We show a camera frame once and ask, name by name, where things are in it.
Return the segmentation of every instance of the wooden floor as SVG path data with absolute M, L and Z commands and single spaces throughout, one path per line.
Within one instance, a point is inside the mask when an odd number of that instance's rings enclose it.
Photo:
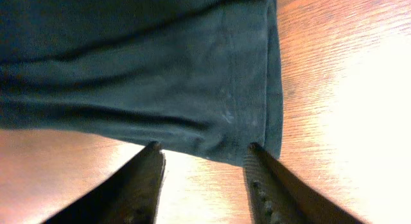
M 281 162 L 371 223 L 410 223 L 411 0 L 278 0 Z M 37 223 L 140 148 L 0 131 L 0 223 Z M 166 152 L 157 223 L 251 223 L 240 168 Z

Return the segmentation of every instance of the dark green fabric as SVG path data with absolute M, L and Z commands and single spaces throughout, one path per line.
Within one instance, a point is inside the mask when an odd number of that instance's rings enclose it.
M 279 156 L 274 0 L 2 0 L 0 127 Z

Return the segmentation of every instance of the wood grain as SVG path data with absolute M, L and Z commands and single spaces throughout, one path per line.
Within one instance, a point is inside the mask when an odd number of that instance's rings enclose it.
M 411 0 L 278 0 L 281 162 L 370 223 L 408 222 Z M 37 223 L 142 147 L 0 131 L 0 223 Z M 157 223 L 250 223 L 241 168 L 166 152 Z

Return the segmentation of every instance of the teal shirt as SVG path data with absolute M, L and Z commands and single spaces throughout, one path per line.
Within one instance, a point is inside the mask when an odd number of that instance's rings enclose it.
M 0 127 L 279 156 L 275 0 L 1 0 Z

